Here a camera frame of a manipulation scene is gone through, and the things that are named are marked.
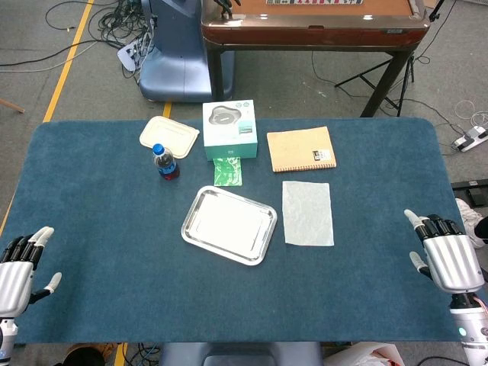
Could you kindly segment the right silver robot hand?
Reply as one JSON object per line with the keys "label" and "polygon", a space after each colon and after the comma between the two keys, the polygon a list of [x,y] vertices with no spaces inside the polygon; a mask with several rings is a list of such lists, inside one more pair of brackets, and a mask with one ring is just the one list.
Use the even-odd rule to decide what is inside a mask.
{"label": "right silver robot hand", "polygon": [[485,277],[470,238],[454,221],[443,220],[435,214],[419,217],[409,209],[404,214],[425,253],[425,258],[417,252],[409,254],[418,273],[450,294],[474,293],[483,287]]}

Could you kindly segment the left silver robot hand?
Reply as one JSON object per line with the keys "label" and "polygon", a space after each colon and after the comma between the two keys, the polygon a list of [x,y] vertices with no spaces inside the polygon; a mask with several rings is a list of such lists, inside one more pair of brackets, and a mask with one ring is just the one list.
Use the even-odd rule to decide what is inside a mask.
{"label": "left silver robot hand", "polygon": [[1,253],[1,318],[14,319],[30,304],[56,291],[62,273],[55,273],[50,282],[32,291],[34,275],[43,250],[54,234],[54,228],[44,226],[36,233],[14,238]]}

